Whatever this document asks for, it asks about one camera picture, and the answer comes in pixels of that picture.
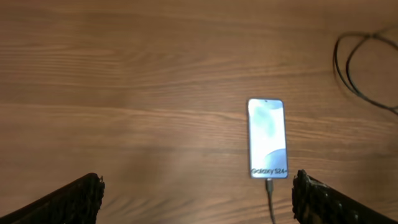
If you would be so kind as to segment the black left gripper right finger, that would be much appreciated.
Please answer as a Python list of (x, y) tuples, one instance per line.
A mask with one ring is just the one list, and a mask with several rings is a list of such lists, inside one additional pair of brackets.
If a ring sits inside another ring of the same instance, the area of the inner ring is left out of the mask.
[(397, 224), (397, 221), (340, 193), (303, 169), (293, 179), (294, 219), (300, 224)]

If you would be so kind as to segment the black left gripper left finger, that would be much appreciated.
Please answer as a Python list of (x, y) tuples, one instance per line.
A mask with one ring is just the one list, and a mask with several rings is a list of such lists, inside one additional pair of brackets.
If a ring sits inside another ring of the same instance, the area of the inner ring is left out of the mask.
[(103, 178), (88, 173), (1, 217), (1, 224), (95, 224), (104, 190)]

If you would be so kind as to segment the blue screen smartphone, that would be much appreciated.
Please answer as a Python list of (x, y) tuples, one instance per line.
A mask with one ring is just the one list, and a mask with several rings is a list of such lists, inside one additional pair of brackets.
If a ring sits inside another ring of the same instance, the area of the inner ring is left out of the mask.
[(286, 179), (289, 175), (285, 111), (282, 100), (248, 100), (249, 167), (253, 179)]

